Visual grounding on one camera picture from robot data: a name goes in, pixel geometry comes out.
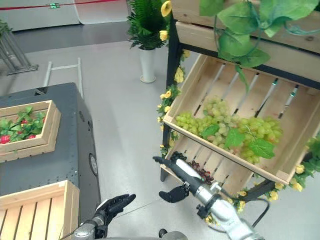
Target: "metal stand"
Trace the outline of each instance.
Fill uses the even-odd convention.
[[[2,32],[0,38],[0,57],[8,67],[7,75],[38,70],[38,65],[31,65],[22,52],[11,31]]]

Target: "black cable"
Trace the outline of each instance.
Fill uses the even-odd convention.
[[[63,240],[63,239],[65,239],[65,238],[69,237],[70,235],[74,234],[74,232],[75,232],[75,230],[73,230],[73,231],[72,231],[72,232],[70,232],[69,234],[67,234],[67,235],[63,236],[63,237],[62,237],[62,238],[60,238],[59,240]]]

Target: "wooden crate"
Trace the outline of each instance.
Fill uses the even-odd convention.
[[[0,239],[59,240],[78,227],[78,213],[79,189],[68,180],[1,196]]]
[[[25,111],[26,107],[32,107],[33,115],[35,115],[36,113],[45,113],[45,121],[43,124],[42,132],[40,134],[37,134],[35,138],[32,139],[0,144],[0,153],[8,153],[11,151],[45,145],[49,143],[54,117],[58,117],[58,115],[55,115],[55,112],[58,109],[52,100],[0,108],[0,120],[7,119],[15,121],[18,118],[18,113]]]
[[[20,150],[15,150],[15,151],[10,151],[10,152],[0,154],[0,163],[53,152],[56,147],[60,118],[61,118],[61,113],[57,108],[55,108],[54,115],[52,118],[53,122],[51,124],[50,135],[49,135],[47,144],[27,147]]]
[[[204,116],[203,104],[200,104],[201,100],[222,64],[225,64],[225,67],[205,99],[210,99],[214,95],[221,97],[226,92],[230,81],[236,73],[235,67],[229,62],[200,55],[181,87],[181,95],[174,100],[163,121],[174,130],[253,172],[267,179],[289,184],[295,173],[296,165],[302,161],[306,153],[306,142],[309,138],[315,136],[319,130],[319,90],[303,85],[299,86],[295,97],[280,120],[283,136],[274,150],[275,157],[273,159],[261,159],[259,164],[253,165],[176,125],[175,117],[178,114],[183,112],[195,113],[199,105],[201,107],[198,109],[196,117],[202,118]],[[254,69],[244,69],[243,71],[250,84],[257,71]],[[255,115],[275,78],[276,76],[274,75],[259,72],[255,85],[237,113],[240,117],[249,118]],[[295,86],[296,83],[287,79],[279,79],[275,90],[264,105],[259,117],[273,116],[277,118],[284,109],[286,101]],[[238,79],[225,97],[231,113],[236,109],[240,99],[245,94],[245,86]]]
[[[226,0],[224,8],[239,2],[240,0]],[[174,19],[189,24],[197,24],[207,27],[214,26],[214,18],[208,16],[199,16],[200,0],[171,0],[172,13]],[[309,16],[296,21],[290,21],[292,25],[298,25],[301,29],[311,31],[319,28],[320,12],[313,11]],[[222,22],[217,21],[217,28],[224,29]],[[253,36],[257,37],[259,34],[254,32]],[[273,42],[294,46],[300,49],[309,50],[315,53],[320,53],[320,34],[312,34],[308,36],[292,35],[286,32],[284,28],[279,30],[272,38],[269,38],[264,32],[261,36],[263,39],[271,40]]]
[[[213,177],[215,181],[220,182],[223,189],[232,195],[241,191],[253,175],[251,170],[183,135],[175,142],[166,158],[170,159],[175,151],[183,153],[183,155],[187,157],[187,162],[195,160],[195,162],[200,164],[200,169],[203,168],[209,171],[210,176]],[[181,179],[164,164],[161,164],[160,167],[182,182]]]

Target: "wooden shelf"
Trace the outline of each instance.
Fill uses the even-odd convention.
[[[222,64],[225,64],[225,67],[211,89],[210,86],[213,79]],[[275,157],[272,159],[261,159],[260,163],[256,165],[213,145],[209,141],[184,130],[176,124],[175,117],[180,113],[191,112],[194,114],[197,111],[197,118],[204,117],[203,98],[206,96],[204,99],[204,102],[206,102],[207,99],[213,96],[221,97],[227,89],[229,89],[229,92],[225,100],[230,107],[230,112],[233,113],[241,99],[246,95],[245,86],[239,79],[229,88],[229,84],[235,74],[236,71],[232,64],[214,57],[200,55],[181,87],[181,95],[174,100],[171,109],[166,113],[163,121],[172,129],[227,159],[269,180],[289,184],[295,173],[296,165],[300,164],[307,151],[306,143],[308,139],[315,136],[320,127],[319,90],[303,85],[299,86],[295,97],[280,120],[283,136],[274,150]],[[257,71],[254,69],[244,69],[244,74],[250,84]],[[240,117],[249,118],[255,115],[276,77],[259,72],[258,79],[237,112]],[[277,118],[284,109],[287,99],[295,86],[296,83],[288,79],[279,79],[272,95],[262,108],[259,117],[273,116]]]

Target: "red rope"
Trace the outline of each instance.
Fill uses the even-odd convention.
[[[94,3],[115,2],[115,1],[119,1],[119,0],[96,0],[96,1],[86,1],[86,2],[78,2],[78,3],[65,3],[65,4],[59,4],[59,6],[94,4]],[[34,9],[34,8],[44,8],[44,7],[48,8],[50,7],[50,5],[0,7],[0,11],[15,10],[15,9]]]

